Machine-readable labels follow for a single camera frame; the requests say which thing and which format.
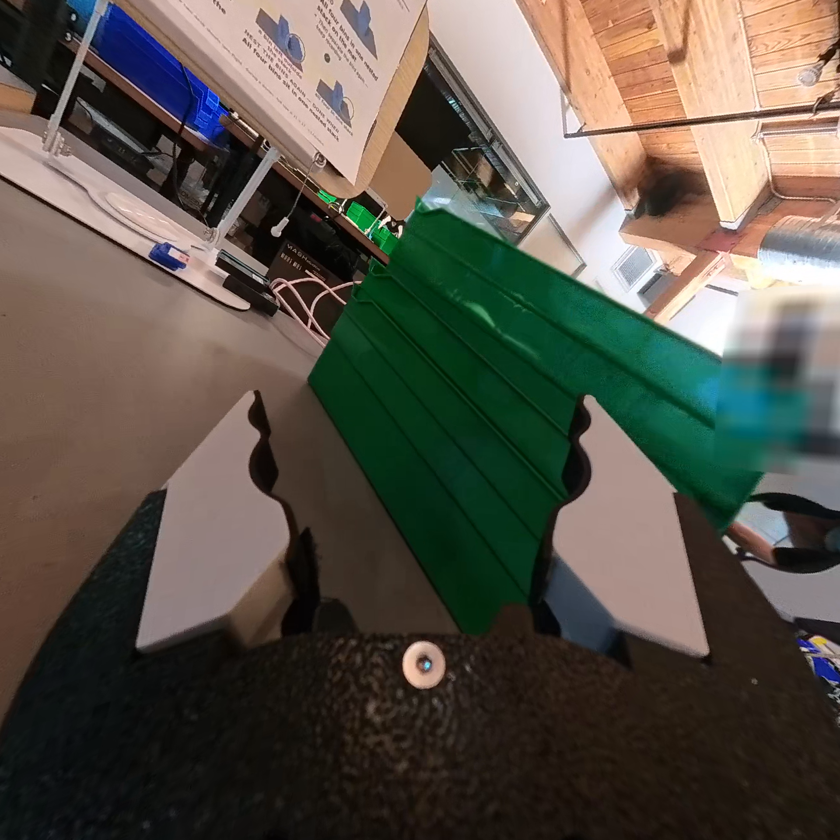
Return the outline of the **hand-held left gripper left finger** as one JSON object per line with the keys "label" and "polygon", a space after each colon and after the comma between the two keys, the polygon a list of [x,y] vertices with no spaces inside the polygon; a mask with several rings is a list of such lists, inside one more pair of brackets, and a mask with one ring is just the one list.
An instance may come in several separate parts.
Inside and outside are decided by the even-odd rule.
{"label": "hand-held left gripper left finger", "polygon": [[317,544],[275,493],[270,435],[262,395],[249,391],[166,482],[139,653],[215,632],[254,648],[313,629]]}

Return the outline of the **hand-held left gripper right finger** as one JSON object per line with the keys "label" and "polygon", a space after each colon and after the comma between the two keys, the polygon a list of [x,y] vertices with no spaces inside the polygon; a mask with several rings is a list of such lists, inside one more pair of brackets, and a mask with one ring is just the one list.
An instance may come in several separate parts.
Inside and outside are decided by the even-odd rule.
{"label": "hand-held left gripper right finger", "polygon": [[532,571],[537,628],[602,654],[631,635],[708,656],[676,489],[593,395],[575,406],[562,478]]}

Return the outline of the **cluster of small green bins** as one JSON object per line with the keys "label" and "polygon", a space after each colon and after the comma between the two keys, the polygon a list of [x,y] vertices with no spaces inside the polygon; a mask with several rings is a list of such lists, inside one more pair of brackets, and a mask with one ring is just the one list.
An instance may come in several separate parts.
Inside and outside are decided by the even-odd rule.
{"label": "cluster of small green bins", "polygon": [[376,217],[357,202],[347,205],[343,210],[343,215],[382,253],[387,256],[392,254],[397,245],[398,236],[391,230],[391,223],[385,219],[384,215]]}

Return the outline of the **stack of blue bins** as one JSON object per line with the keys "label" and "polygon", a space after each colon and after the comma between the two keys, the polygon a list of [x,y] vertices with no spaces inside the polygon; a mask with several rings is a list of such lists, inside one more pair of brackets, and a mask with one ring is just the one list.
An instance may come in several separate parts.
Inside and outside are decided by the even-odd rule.
{"label": "stack of blue bins", "polygon": [[219,96],[114,3],[98,22],[92,46],[99,58],[168,111],[178,122],[216,141],[228,111]]}

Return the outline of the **person's right hand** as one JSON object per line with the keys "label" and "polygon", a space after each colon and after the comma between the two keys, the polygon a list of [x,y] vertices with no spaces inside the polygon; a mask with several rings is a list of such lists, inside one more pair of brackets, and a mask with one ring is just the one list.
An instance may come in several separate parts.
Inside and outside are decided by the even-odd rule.
{"label": "person's right hand", "polygon": [[778,555],[803,555],[804,552],[823,554],[828,552],[826,538],[838,529],[838,519],[813,518],[803,514],[785,513],[787,537],[779,544],[771,543],[758,532],[739,522],[733,523],[724,533],[741,553],[769,565],[776,565]]}

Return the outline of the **black charger device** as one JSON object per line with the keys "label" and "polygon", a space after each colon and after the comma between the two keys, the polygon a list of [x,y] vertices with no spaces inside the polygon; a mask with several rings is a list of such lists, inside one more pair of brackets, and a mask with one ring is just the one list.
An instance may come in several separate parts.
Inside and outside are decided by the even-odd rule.
{"label": "black charger device", "polygon": [[278,311],[277,299],[264,274],[248,267],[226,252],[219,253],[216,267],[223,271],[223,288],[246,301],[251,309],[273,318]]}

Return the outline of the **black printed box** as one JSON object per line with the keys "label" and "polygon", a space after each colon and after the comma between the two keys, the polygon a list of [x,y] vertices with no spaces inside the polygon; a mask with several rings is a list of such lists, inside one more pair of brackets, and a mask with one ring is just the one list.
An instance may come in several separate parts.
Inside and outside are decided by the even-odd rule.
{"label": "black printed box", "polygon": [[351,280],[336,275],[330,269],[322,266],[311,258],[299,246],[287,240],[278,250],[268,267],[267,279],[296,281],[293,287],[282,287],[280,298],[287,308],[295,312],[301,319],[308,315],[310,305],[315,297],[325,291],[326,287],[338,290],[342,302],[336,297],[326,294],[314,308],[314,316],[321,326],[330,331],[332,325],[340,318],[343,307],[350,300],[352,290]]}

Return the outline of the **white round pad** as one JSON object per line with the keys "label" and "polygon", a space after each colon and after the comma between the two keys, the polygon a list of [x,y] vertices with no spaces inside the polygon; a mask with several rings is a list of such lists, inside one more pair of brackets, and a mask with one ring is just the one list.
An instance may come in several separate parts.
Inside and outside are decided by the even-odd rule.
{"label": "white round pad", "polygon": [[96,202],[117,222],[155,242],[176,244],[189,240],[188,232],[168,217],[148,208],[135,196],[120,192],[95,192]]}

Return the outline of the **black metal pipe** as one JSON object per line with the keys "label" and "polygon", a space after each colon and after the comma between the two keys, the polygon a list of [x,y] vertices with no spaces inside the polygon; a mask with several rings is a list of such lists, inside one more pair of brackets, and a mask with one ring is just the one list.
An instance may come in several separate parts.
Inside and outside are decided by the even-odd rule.
{"label": "black metal pipe", "polygon": [[775,108],[759,108],[751,111],[729,112],[685,119],[629,123],[614,128],[577,129],[573,132],[563,129],[563,138],[566,140],[576,140],[613,137],[625,134],[658,133],[671,130],[712,127],[733,123],[767,122],[798,117],[810,118],[823,114],[836,113],[838,111],[839,93],[838,90],[833,90],[817,98],[813,102],[807,102],[805,104],[792,104],[789,106]]}

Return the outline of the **glass display case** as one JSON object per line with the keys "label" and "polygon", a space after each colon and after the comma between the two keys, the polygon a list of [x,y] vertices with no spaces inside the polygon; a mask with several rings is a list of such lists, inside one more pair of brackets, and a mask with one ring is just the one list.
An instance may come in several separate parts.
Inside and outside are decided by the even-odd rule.
{"label": "glass display case", "polygon": [[432,170],[423,204],[521,245],[549,210],[548,201],[435,40],[423,70],[466,131]]}

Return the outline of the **white stand base board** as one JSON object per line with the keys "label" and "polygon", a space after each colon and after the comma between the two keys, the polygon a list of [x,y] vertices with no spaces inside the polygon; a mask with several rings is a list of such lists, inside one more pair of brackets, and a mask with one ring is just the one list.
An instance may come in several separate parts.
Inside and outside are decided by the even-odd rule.
{"label": "white stand base board", "polygon": [[[207,243],[203,236],[190,226],[191,220],[176,219],[175,207],[153,193],[151,198],[138,196],[120,181],[100,172],[89,158],[78,154],[48,155],[43,152],[43,141],[36,131],[3,126],[1,130],[1,173],[2,179],[15,185],[23,192],[37,198],[79,223],[86,229],[105,238],[113,245],[127,250],[145,263],[162,270],[166,275],[179,280],[183,285],[220,303],[228,309],[246,312],[249,304],[231,291],[223,288],[225,274],[216,267],[217,251],[205,251]],[[173,224],[188,232],[189,240],[174,244],[190,256],[190,264],[183,270],[172,272],[149,260],[153,241],[131,228],[124,226],[100,209],[94,193],[116,192],[135,196],[153,208],[156,213],[168,217]]]}

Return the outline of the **cardboard instruction sign board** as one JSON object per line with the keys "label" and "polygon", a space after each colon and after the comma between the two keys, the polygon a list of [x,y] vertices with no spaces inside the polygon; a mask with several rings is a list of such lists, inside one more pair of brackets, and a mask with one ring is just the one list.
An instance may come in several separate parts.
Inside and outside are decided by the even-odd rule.
{"label": "cardboard instruction sign board", "polygon": [[340,197],[373,180],[425,62],[427,2],[135,1],[129,15]]}

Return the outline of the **silver ventilation duct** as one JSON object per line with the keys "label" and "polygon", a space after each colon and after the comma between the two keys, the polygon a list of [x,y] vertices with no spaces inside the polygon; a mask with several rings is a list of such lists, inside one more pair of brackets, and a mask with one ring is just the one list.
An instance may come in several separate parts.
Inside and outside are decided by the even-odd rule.
{"label": "silver ventilation duct", "polygon": [[787,216],[762,238],[758,261],[774,280],[802,286],[839,285],[838,213]]}

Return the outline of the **wall vent grille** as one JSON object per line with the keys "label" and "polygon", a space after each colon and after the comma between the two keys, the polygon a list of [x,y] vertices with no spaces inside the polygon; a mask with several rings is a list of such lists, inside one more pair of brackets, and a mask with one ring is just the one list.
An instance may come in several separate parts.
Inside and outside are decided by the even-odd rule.
{"label": "wall vent grille", "polygon": [[626,292],[636,292],[662,269],[658,252],[642,246],[631,246],[612,266],[612,274]]}

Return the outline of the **white stand post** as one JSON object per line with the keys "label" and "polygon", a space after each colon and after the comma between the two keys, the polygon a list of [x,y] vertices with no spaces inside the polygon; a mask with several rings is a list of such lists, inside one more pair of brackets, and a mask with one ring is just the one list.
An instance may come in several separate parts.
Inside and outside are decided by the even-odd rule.
{"label": "white stand post", "polygon": [[277,162],[279,150],[277,147],[269,147],[263,154],[259,163],[255,164],[253,171],[249,174],[246,181],[242,182],[241,187],[235,189],[235,193],[231,201],[222,205],[223,215],[219,221],[209,229],[207,234],[207,241],[204,246],[205,251],[218,251],[221,244],[225,240],[228,231],[238,219],[245,206],[249,203],[252,195],[254,195],[266,174],[271,170],[274,163]]}
{"label": "white stand post", "polygon": [[84,64],[91,42],[97,32],[99,21],[107,10],[108,5],[109,1],[97,1],[95,3],[88,25],[81,41],[79,42],[79,45],[77,46],[75,57],[70,66],[65,84],[60,92],[56,108],[49,117],[44,133],[43,152],[48,155],[58,156],[65,143],[60,135],[60,124],[64,118],[68,104],[70,103],[77,79],[81,72],[81,67]]}

